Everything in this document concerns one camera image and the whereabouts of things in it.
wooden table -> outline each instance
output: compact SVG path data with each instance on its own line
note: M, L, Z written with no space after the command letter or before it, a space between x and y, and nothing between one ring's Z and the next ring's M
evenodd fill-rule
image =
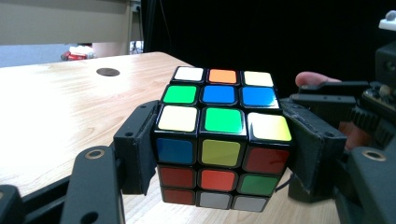
M161 98L180 65L154 52L0 68L0 184L24 196L70 175L77 154L108 146L137 106ZM120 75L98 75L103 67ZM127 223L339 223L332 201L298 203L287 193L275 193L262 213L163 203L155 175L147 196L123 199Z

